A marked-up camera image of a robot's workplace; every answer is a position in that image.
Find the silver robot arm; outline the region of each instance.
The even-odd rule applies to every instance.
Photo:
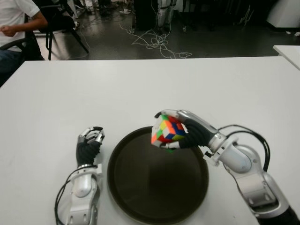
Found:
[[[97,224],[102,165],[94,165],[94,158],[100,151],[103,139],[104,132],[101,127],[89,127],[78,136],[76,147],[78,168],[68,176],[55,201],[54,211],[57,225],[64,225],[58,217],[58,205],[69,182],[73,184],[73,187],[70,193],[71,207],[65,224]]]
[[[158,0],[157,26],[161,30],[164,25],[169,25],[173,18],[173,10],[177,0]]]
[[[186,110],[163,110],[156,115],[169,115],[183,123],[188,131],[184,139],[163,144],[168,149],[207,146],[204,159],[225,169],[237,183],[238,190],[261,225],[300,225],[296,214],[280,188],[267,174],[257,152],[249,146],[237,144],[238,138],[225,136],[212,125]]]

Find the white shirt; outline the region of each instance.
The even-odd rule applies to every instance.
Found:
[[[32,0],[0,0],[0,27],[23,24],[25,14],[33,17],[39,8]],[[7,37],[0,32],[0,46],[9,42],[25,38],[25,32],[18,32],[13,37]],[[11,51],[21,51],[18,47],[10,48]]]

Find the colorful cube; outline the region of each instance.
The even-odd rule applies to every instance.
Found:
[[[162,143],[170,143],[184,138],[182,124],[174,117],[160,115],[152,128],[151,143],[160,146]]]

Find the equipment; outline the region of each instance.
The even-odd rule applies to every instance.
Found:
[[[135,0],[136,27],[138,30],[151,30],[156,25],[162,32],[164,25],[169,26],[177,0]]]
[[[57,194],[54,213],[56,224],[64,225],[58,217],[58,204],[69,182],[73,183],[71,191],[71,208],[67,218],[68,225],[96,225],[98,200],[100,197],[100,178],[102,165],[94,165],[94,158],[104,139],[102,127],[89,127],[78,137],[76,159],[78,169],[67,178]]]
[[[269,146],[265,139],[254,131],[244,130],[232,132],[225,136],[220,129],[202,120],[186,110],[163,110],[160,115],[172,116],[183,123],[188,134],[185,138],[172,143],[163,143],[160,147],[180,149],[195,146],[207,146],[211,153],[206,152],[204,159],[218,166],[223,162],[225,169],[237,183],[238,190],[249,206],[251,212],[261,225],[300,225],[296,214],[273,178],[266,173],[270,160]],[[239,145],[236,133],[250,133],[257,137],[264,145],[266,159],[264,168],[261,166],[257,152],[249,146]]]

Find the white tabletop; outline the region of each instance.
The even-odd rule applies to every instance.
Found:
[[[300,46],[298,45],[274,45],[273,48],[298,70],[300,70]]]
[[[76,168],[77,136],[102,126],[105,140],[98,224],[138,224],[106,183],[116,144],[153,125],[160,110],[188,109],[219,127],[237,123],[269,142],[269,172],[300,215],[300,76],[282,57],[25,62],[0,88],[1,224],[54,224],[54,200]],[[263,148],[252,137],[239,143]],[[225,169],[209,165],[208,193],[182,224],[257,224]],[[60,205],[68,205],[65,194]]]

